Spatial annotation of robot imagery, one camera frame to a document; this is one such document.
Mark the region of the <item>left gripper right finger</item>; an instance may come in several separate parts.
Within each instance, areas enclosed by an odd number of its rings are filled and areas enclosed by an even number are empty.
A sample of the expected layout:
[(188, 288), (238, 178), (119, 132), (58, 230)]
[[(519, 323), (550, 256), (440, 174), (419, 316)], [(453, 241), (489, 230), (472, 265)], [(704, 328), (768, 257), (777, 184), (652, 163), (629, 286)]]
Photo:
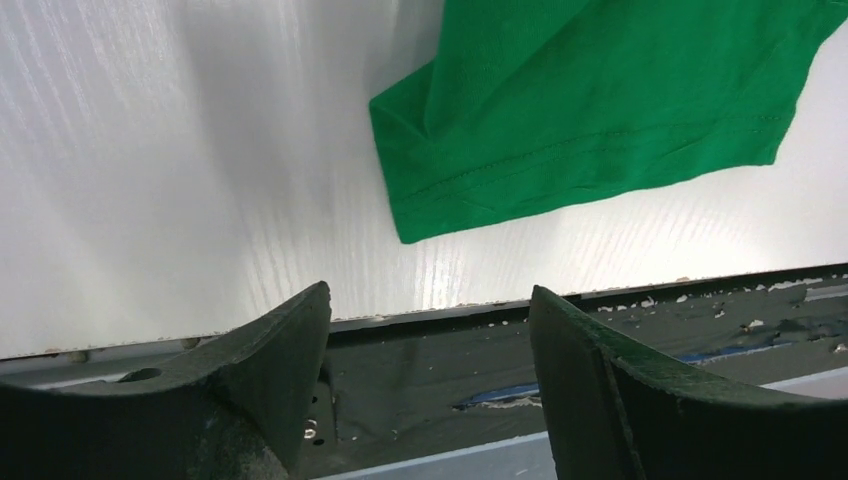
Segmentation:
[(847, 404), (683, 363), (545, 287), (528, 316), (561, 479), (843, 479)]

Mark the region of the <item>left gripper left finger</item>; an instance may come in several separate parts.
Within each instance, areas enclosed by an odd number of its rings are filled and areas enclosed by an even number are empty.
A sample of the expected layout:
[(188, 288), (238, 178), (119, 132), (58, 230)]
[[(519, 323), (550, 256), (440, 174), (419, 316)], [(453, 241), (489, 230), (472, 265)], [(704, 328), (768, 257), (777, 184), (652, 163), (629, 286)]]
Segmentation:
[(116, 381), (1, 387), (5, 479), (292, 479), (330, 326), (317, 282)]

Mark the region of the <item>green t-shirt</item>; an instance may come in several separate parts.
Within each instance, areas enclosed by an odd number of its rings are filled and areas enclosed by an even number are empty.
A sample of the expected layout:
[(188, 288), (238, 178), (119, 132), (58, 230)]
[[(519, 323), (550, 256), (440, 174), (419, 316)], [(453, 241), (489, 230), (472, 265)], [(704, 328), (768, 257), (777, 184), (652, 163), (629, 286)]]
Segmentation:
[(369, 103), (401, 242), (774, 162), (843, 1), (448, 1)]

